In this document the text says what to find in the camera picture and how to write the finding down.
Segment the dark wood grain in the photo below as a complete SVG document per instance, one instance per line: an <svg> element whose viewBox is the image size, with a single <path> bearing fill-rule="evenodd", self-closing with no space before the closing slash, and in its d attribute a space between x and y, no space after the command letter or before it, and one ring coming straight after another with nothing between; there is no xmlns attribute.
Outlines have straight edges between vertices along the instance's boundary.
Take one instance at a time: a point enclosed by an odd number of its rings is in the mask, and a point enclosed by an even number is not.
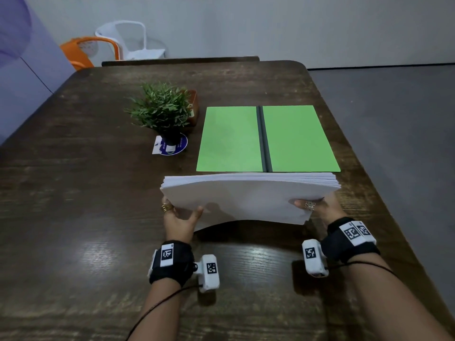
<svg viewBox="0 0 455 341"><path fill-rule="evenodd" d="M196 89L187 149L152 155L156 134L123 109L140 84ZM363 220L397 275L454 335L454 322L303 65L293 61L90 68L75 73L0 148L2 340L121 340L148 292L163 240L164 175L194 175L207 106L312 104L341 167L346 211ZM305 272L305 226L240 221L197 232L217 256L215 294L185 292L180 340L374 340L342 271Z"/></svg>
<svg viewBox="0 0 455 341"><path fill-rule="evenodd" d="M152 65L152 64L220 63L220 62L259 62L259 56L161 58L161 59L143 59L143 60L104 61L101 63L101 66L102 67L143 66L143 65Z"/></svg>

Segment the blue sticker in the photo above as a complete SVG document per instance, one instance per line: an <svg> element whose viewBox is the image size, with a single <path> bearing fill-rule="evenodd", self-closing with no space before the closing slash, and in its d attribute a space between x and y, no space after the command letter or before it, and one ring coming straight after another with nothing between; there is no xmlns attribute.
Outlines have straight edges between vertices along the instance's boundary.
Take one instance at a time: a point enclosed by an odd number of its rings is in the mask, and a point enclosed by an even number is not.
<svg viewBox="0 0 455 341"><path fill-rule="evenodd" d="M153 154L174 155L182 152L188 145L188 138L182 134L180 143L175 146L167 145L161 136L157 136L153 146Z"/></svg>

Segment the gray floor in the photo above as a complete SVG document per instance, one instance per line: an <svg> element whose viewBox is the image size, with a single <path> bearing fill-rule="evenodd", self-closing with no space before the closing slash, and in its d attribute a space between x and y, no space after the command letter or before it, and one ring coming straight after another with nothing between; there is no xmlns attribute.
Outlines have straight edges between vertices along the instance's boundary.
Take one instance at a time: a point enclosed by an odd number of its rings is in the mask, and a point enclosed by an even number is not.
<svg viewBox="0 0 455 341"><path fill-rule="evenodd" d="M455 315L455 66L310 74Z"/></svg>

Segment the black cable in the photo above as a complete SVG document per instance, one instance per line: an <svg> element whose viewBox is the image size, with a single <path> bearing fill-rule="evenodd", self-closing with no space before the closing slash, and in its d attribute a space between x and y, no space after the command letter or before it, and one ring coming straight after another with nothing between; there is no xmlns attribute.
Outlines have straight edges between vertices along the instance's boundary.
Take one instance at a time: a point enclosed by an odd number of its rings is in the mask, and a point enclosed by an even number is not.
<svg viewBox="0 0 455 341"><path fill-rule="evenodd" d="M352 262L348 262L346 264L343 264L343 265L333 265L333 266L330 266L330 267L326 267L325 269L337 269L337 268L340 268L340 267L346 267L348 265L355 265L355 264L364 264L364 265L374 265L375 267L378 267L378 268L382 268L386 271L388 271L389 273L395 275L397 277L397 279L399 280L400 278L393 272L391 271L389 268L386 268L386 267L383 267L381 265L378 265L376 263L372 263L372 262L363 262L363 261L352 261Z"/></svg>
<svg viewBox="0 0 455 341"><path fill-rule="evenodd" d="M177 294L179 294L180 292L182 291L185 291L185 290L189 290L190 288L199 288L199 287L202 287L202 285L193 285L193 286L188 286L188 287L184 287L184 288L181 288L179 289L178 291L175 291L174 293L172 293L170 296L164 298L162 301L156 303L154 306L152 306L144 315L142 315L142 317L139 319L139 321L136 322L136 324L134 325L134 327L131 329L130 333L128 334L128 337L125 339L125 341L128 341L128 339L130 338L130 336L132 335L132 333L134 332L134 330L136 330L137 326L142 322L142 320L144 318L147 317L147 315L152 312L156 307L160 306L162 303L168 301L170 298L176 296Z"/></svg>

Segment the green paper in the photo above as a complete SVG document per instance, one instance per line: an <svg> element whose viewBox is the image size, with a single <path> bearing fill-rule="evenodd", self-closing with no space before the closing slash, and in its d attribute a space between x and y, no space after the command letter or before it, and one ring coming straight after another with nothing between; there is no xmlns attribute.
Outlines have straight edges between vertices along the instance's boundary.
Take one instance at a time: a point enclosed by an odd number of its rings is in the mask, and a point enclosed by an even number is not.
<svg viewBox="0 0 455 341"><path fill-rule="evenodd" d="M264 106L273 172L339 172L312 105Z"/></svg>
<svg viewBox="0 0 455 341"><path fill-rule="evenodd" d="M196 171L262 172L256 107L207 108Z"/></svg>

